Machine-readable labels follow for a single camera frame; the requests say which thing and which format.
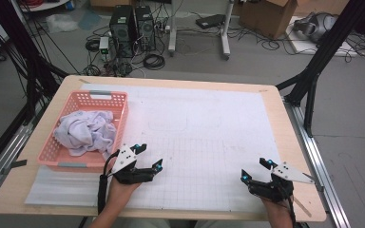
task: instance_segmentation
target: computer tower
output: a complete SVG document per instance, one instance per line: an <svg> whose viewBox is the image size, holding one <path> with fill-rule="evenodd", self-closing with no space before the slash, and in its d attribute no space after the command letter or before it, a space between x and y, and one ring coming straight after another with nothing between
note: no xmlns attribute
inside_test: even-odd
<svg viewBox="0 0 365 228"><path fill-rule="evenodd" d="M109 22L116 55L133 57L133 44L138 39L133 8L130 5L117 5Z"/></svg>
<svg viewBox="0 0 365 228"><path fill-rule="evenodd" d="M155 29L153 16L149 6L135 8L136 24L138 27L138 39L141 51L156 49Z"/></svg>

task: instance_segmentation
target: plastic bag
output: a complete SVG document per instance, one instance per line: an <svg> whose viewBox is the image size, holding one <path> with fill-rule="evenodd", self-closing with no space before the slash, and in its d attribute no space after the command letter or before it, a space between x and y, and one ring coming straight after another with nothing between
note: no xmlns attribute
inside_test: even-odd
<svg viewBox="0 0 365 228"><path fill-rule="evenodd" d="M53 14L46 18L49 33L61 32L61 31L73 31L78 28L78 24L73 21L70 15L65 14Z"/></svg>

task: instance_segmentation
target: box lid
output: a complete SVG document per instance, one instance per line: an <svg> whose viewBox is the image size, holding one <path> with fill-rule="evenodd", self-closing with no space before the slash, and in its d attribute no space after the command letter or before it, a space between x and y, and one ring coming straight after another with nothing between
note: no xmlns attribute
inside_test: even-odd
<svg viewBox="0 0 365 228"><path fill-rule="evenodd" d="M284 7L289 0L266 0L266 1ZM298 5L301 6L303 3L306 3L309 0L296 0L296 1L298 2Z"/></svg>

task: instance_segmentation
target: cardboard box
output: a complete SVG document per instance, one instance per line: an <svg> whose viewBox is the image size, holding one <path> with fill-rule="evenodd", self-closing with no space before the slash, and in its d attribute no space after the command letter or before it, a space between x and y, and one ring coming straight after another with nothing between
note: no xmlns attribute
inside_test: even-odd
<svg viewBox="0 0 365 228"><path fill-rule="evenodd" d="M110 7L114 8L116 5L132 5L135 6L135 0L90 0L92 7Z"/></svg>
<svg viewBox="0 0 365 228"><path fill-rule="evenodd" d="M349 0L312 0L296 8L295 16L307 16L310 12L328 12L340 15Z"/></svg>
<svg viewBox="0 0 365 228"><path fill-rule="evenodd" d="M307 0L263 0L259 3L243 4L240 25L253 29L261 35L277 39L282 35L296 7Z"/></svg>

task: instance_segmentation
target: black strap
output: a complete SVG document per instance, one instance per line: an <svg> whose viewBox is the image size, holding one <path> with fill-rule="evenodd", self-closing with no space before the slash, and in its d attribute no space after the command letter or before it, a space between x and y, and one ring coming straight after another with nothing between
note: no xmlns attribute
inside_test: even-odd
<svg viewBox="0 0 365 228"><path fill-rule="evenodd" d="M100 183L99 183L99 194L97 199L97 210L98 213L102 213L106 206L106 187L108 184L107 175L100 175Z"/></svg>

